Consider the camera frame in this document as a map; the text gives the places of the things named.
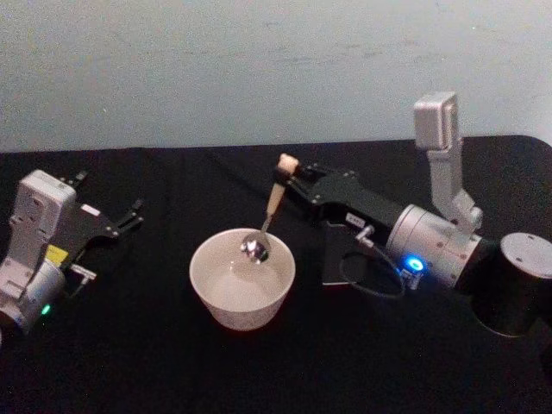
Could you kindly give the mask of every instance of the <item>black table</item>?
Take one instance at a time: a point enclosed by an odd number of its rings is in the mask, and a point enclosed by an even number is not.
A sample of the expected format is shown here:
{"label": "black table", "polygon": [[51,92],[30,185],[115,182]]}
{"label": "black table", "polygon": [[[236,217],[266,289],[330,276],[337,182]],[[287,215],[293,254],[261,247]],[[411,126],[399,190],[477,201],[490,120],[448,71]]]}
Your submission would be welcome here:
{"label": "black table", "polygon": [[[86,168],[80,202],[117,217],[144,197],[146,222],[90,251],[82,263],[97,280],[0,353],[0,412],[552,412],[544,323],[521,339],[496,336],[467,298],[427,278],[400,302],[322,288],[322,227],[289,203],[271,227],[298,268],[279,314],[244,334],[216,324],[191,288],[190,258],[216,232],[262,223],[284,151],[350,167],[366,187],[433,210],[413,141],[1,155],[2,254],[17,181],[35,168]],[[466,139],[480,233],[552,240],[550,165],[552,147],[528,137]]]}

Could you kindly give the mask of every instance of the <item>black cylinder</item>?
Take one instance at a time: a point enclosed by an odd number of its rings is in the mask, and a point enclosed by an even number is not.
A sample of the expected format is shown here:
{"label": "black cylinder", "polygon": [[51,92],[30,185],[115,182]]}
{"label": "black cylinder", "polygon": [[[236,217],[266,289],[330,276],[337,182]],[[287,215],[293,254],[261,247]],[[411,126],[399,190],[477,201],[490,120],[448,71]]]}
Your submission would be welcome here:
{"label": "black cylinder", "polygon": [[472,299],[475,316],[498,334],[526,334],[552,300],[552,244],[535,235],[507,235],[486,269]]}

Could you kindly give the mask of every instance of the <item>sticker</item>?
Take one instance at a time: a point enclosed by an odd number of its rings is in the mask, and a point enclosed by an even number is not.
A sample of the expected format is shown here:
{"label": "sticker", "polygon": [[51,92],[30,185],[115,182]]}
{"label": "sticker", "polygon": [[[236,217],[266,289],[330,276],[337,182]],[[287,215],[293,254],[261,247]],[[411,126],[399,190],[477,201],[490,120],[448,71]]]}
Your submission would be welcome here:
{"label": "sticker", "polygon": [[91,207],[88,204],[83,204],[80,208],[86,211],[87,213],[92,214],[93,216],[98,217],[100,215],[100,210],[96,210],[94,207]]}
{"label": "sticker", "polygon": [[66,259],[67,253],[62,248],[56,248],[53,244],[48,244],[48,249],[46,250],[46,258],[50,260],[55,266],[61,266],[63,260]]}
{"label": "sticker", "polygon": [[366,222],[362,220],[360,217],[357,217],[351,213],[347,213],[347,215],[345,216],[345,221],[361,229],[364,229],[364,225],[366,224]]}

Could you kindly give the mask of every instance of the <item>green led light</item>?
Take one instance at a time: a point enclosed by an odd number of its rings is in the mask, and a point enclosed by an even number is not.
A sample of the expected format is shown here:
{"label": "green led light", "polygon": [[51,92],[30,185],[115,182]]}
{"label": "green led light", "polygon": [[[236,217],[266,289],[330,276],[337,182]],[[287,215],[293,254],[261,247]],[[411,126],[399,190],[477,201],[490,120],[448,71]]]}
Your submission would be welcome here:
{"label": "green led light", "polygon": [[41,314],[42,314],[42,315],[46,315],[46,314],[50,311],[50,309],[51,309],[51,306],[50,306],[49,304],[47,304],[46,306],[44,306],[44,307],[42,308]]}

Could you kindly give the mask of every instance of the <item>blue led light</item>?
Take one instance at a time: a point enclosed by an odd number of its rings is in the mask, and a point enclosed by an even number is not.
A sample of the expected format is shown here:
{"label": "blue led light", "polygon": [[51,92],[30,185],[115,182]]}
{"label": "blue led light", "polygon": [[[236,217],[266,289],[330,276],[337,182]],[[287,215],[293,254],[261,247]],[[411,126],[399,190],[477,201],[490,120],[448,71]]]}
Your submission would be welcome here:
{"label": "blue led light", "polygon": [[423,271],[423,262],[419,260],[418,257],[407,257],[405,262],[406,265],[414,272]]}

